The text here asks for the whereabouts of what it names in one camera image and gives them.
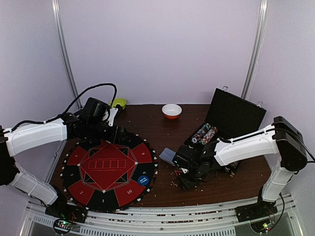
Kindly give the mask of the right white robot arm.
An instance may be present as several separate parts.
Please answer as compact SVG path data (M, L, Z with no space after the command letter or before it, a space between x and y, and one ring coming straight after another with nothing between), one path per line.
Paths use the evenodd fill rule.
M202 181L211 170L252 157L279 154L280 159L267 182L262 186L260 200L252 206L257 217L264 216L293 175L308 163L302 134L285 118L278 116L263 129L237 138L218 138L203 147L182 145L172 161L187 170L181 178L184 189Z

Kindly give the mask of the blue playing card deck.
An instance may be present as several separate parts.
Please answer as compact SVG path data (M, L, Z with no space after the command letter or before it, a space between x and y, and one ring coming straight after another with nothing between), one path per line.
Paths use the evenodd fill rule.
M159 155L160 159L167 162L168 164L175 166L175 163L173 162L173 158L175 157L176 152L169 149L165 148L162 153Z

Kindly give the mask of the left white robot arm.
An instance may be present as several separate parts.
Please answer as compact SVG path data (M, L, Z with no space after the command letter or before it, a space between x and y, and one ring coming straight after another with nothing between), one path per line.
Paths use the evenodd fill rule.
M0 130L0 183L11 185L25 194L51 205L59 218L67 218L71 213L68 204L58 199L60 196L50 184L37 179L16 163L14 157L35 147L48 143L76 138L103 138L114 126L115 116L87 122L72 113L59 116L56 120L41 121L16 129Z

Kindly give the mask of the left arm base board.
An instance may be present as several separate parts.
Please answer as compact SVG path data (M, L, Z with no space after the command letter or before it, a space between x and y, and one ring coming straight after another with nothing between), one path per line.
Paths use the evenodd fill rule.
M47 215L53 216L53 230L58 235L66 235L69 233L79 232L80 223L85 223L88 211L84 208L66 205L65 209L57 211L51 206L45 209Z

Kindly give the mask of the right arm base board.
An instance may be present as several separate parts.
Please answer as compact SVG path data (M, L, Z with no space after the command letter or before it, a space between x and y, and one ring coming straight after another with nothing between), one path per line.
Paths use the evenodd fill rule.
M251 229L258 234L268 233L276 223L275 206L259 206L251 204L235 208L238 222L250 222Z

